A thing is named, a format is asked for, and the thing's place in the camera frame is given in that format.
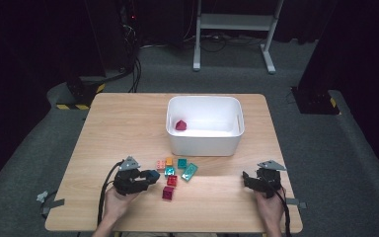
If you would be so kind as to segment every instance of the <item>human arm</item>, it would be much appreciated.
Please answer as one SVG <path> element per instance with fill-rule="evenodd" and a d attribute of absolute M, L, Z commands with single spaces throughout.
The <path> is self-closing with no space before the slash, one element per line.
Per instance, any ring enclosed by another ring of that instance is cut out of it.
<path fill-rule="evenodd" d="M 282 197 L 284 197 L 283 188 L 281 188 L 278 192 Z M 260 218 L 265 226 L 266 235 L 268 237 L 280 237 L 280 222 L 284 208 L 278 195 L 265 198 L 264 193 L 254 191 L 254 194 L 258 204 Z"/>
<path fill-rule="evenodd" d="M 113 232 L 116 222 L 126 213 L 131 201 L 139 193 L 122 196 L 114 187 L 106 192 L 104 216 L 95 230 L 93 237 L 107 237 Z"/>

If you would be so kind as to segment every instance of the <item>black cable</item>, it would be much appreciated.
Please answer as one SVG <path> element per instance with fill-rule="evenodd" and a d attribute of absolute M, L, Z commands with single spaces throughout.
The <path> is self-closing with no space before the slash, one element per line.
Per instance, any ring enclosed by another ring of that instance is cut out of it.
<path fill-rule="evenodd" d="M 123 161 L 118 162 L 112 167 L 109 174 L 107 175 L 106 180 L 104 181 L 103 187 L 101 188 L 100 204 L 98 206 L 98 223 L 97 223 L 97 225 L 100 225 L 101 220 L 103 219 L 104 200 L 106 198 L 106 190 L 107 190 L 107 186 L 109 185 L 110 176 L 112 175 L 115 167 L 120 166 L 122 164 L 122 162 Z"/>
<path fill-rule="evenodd" d="M 267 185 L 273 190 L 273 192 L 281 200 L 281 204 L 282 204 L 282 206 L 284 208 L 284 213 L 285 213 L 285 235 L 287 237 L 291 237 L 291 232 L 290 232 L 290 210 L 288 209 L 287 202 L 285 201 L 285 189 L 284 189 L 284 187 L 281 187 L 282 191 L 284 192 L 284 198 L 282 198 L 282 196 L 279 194 L 279 192 L 272 185 L 269 184 L 269 181 L 264 176 L 261 176 L 261 178 L 263 178 L 266 181 Z"/>
<path fill-rule="evenodd" d="M 219 52 L 219 51 L 223 50 L 227 45 L 227 40 L 223 36 L 208 37 L 207 39 L 212 41 L 212 42 L 223 42 L 221 47 L 219 47 L 218 49 L 215 49 L 215 50 L 207 49 L 205 47 L 202 47 L 201 45 L 199 46 L 202 50 L 207 51 L 207 52 Z"/>
<path fill-rule="evenodd" d="M 140 60 L 136 57 L 134 61 L 134 67 L 133 67 L 133 84 L 131 88 L 128 90 L 128 93 L 136 93 L 137 92 L 137 87 L 140 82 L 141 78 L 141 64 Z"/>

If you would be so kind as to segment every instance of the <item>toy block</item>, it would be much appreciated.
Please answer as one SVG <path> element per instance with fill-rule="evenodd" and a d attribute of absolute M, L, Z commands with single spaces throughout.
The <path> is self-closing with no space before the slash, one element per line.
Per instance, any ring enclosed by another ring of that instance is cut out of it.
<path fill-rule="evenodd" d="M 178 169 L 186 169 L 187 168 L 187 159 L 180 158 L 178 159 Z"/>
<path fill-rule="evenodd" d="M 168 186 L 176 187 L 177 186 L 177 179 L 178 179 L 178 177 L 176 175 L 170 175 L 170 176 L 168 176 L 168 181 L 166 182 L 166 184 Z"/>
<path fill-rule="evenodd" d="M 165 170 L 165 167 L 166 167 L 166 162 L 163 161 L 163 160 L 158 160 L 156 162 L 156 169 L 159 170 L 159 171 L 163 171 Z"/>
<path fill-rule="evenodd" d="M 162 198 L 172 200 L 172 195 L 174 194 L 174 188 L 166 186 L 162 192 Z"/>
<path fill-rule="evenodd" d="M 195 171 L 198 169 L 198 167 L 196 165 L 194 165 L 193 163 L 189 163 L 189 166 L 184 170 L 184 173 L 181 175 L 181 177 L 186 180 L 186 181 L 189 181 L 190 178 L 192 178 L 193 174 L 195 174 Z"/>
<path fill-rule="evenodd" d="M 168 177 L 170 175 L 175 175 L 175 168 L 172 166 L 168 166 L 165 168 L 165 177 Z"/>
<path fill-rule="evenodd" d="M 167 157 L 166 158 L 166 165 L 167 166 L 172 166 L 173 165 L 172 157 Z"/>

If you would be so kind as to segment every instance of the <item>hazard tape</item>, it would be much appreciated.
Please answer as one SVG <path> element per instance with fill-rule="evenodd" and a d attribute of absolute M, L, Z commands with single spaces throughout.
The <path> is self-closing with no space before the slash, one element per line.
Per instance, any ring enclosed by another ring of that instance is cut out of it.
<path fill-rule="evenodd" d="M 91 107 L 87 105 L 66 105 L 66 104 L 56 104 L 57 108 L 60 110 L 89 110 Z"/>
<path fill-rule="evenodd" d="M 95 94 L 99 94 L 101 92 L 103 92 L 104 88 L 106 88 L 106 84 L 102 84 L 100 85 Z M 82 111 L 86 111 L 86 110 L 89 110 L 91 108 L 91 105 L 85 105 L 85 104 L 56 104 L 56 107 L 60 110 L 64 110 L 64 111 L 67 111 L 67 110 L 82 110 Z"/>

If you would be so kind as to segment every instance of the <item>black curtain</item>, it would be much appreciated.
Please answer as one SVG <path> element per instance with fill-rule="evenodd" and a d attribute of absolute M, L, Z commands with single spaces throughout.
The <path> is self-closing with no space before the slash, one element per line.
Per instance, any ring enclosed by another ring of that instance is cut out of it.
<path fill-rule="evenodd" d="M 338 0 L 285 0 L 274 39 L 300 44 L 318 40 Z"/>
<path fill-rule="evenodd" d="M 0 0 L 0 170 L 49 111 L 47 91 L 64 81 L 46 13 L 43 1 Z"/>

